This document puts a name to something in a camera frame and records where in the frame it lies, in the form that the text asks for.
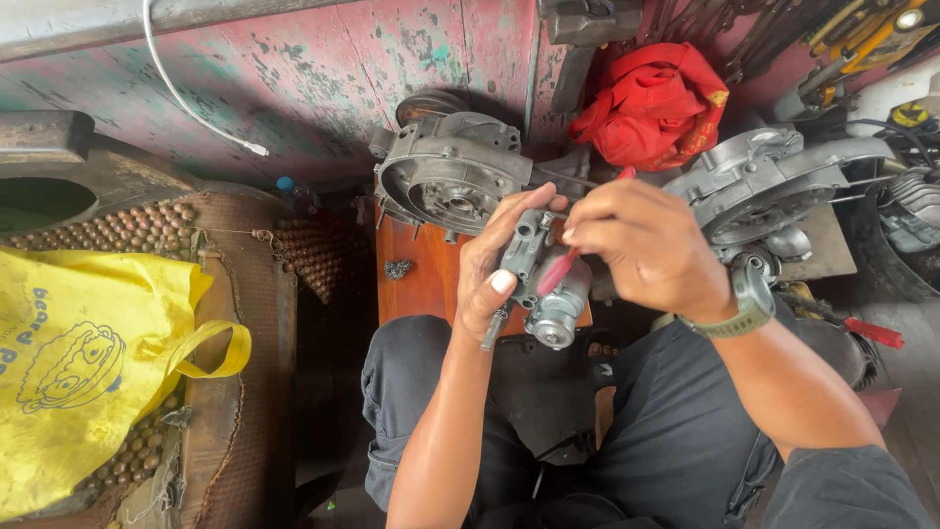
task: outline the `foot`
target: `foot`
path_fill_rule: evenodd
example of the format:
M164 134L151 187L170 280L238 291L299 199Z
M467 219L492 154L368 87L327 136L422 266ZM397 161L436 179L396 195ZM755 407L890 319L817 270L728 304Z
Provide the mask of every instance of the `foot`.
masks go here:
M594 343L587 346L588 358L600 355L616 357L618 353L619 351L610 345ZM601 449L603 436L614 422L614 393L616 391L616 386L603 386L594 393L594 440L598 450Z

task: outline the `red tool handle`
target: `red tool handle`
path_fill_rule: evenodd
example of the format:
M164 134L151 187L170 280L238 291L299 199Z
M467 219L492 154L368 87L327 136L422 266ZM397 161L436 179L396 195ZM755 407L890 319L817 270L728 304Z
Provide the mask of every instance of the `red tool handle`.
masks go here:
M866 323L862 320L852 317L845 318L844 323L846 330L857 332L870 340L878 342L879 344L894 347L895 349L904 347L904 340L901 339L901 334L896 330L872 325L871 323Z

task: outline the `man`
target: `man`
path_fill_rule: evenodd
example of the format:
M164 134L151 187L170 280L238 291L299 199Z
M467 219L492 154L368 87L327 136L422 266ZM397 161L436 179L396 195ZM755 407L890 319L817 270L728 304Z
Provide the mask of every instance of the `man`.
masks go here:
M502 201L462 248L453 330L413 316L376 332L363 370L376 429L366 485L386 527L740 528L777 454L786 467L764 529L933 527L861 402L777 319L711 340L676 321L624 349L615 387L595 395L598 453L535 461L487 396L493 353L479 345L515 287L494 270L516 221L566 205L553 184ZM738 312L728 271L677 197L612 182L578 201L565 229L566 244L607 262L624 299L700 325ZM589 350L613 353L605 345Z

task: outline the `knee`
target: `knee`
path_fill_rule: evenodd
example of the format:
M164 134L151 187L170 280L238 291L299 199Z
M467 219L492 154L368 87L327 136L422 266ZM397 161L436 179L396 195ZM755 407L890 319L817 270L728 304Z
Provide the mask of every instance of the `knee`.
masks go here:
M379 327L368 346L364 373L377 368L413 373L418 366L439 363L450 342L450 325L443 318L420 314L395 318Z

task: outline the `white cable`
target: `white cable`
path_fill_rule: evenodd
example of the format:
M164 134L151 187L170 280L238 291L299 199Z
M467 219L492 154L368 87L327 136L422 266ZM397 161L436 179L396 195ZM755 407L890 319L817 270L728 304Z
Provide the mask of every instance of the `white cable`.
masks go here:
M176 87L173 86L173 83L170 82L169 76L166 75L166 70L164 70L163 63L160 62L160 57L157 56L157 47L153 43L153 27L150 20L150 3L153 0L144 0L144 34L147 36L147 46L150 48L150 54L153 56L153 63L157 66L157 72L160 72L160 76L164 79L166 87L170 89L170 92L173 93L173 97L180 102L182 109L186 111L187 114L196 118L196 121L199 121L211 131L215 132L219 136L224 136L235 143L241 144L245 148L249 149L251 152L256 152L262 156L268 155L268 150L264 147L261 147L257 143L252 143L250 141L245 141L243 139L237 138L230 134L226 134L225 131L220 131L218 128L214 127L211 123L200 118L196 112L193 112L193 109L183 101L180 93L176 91Z

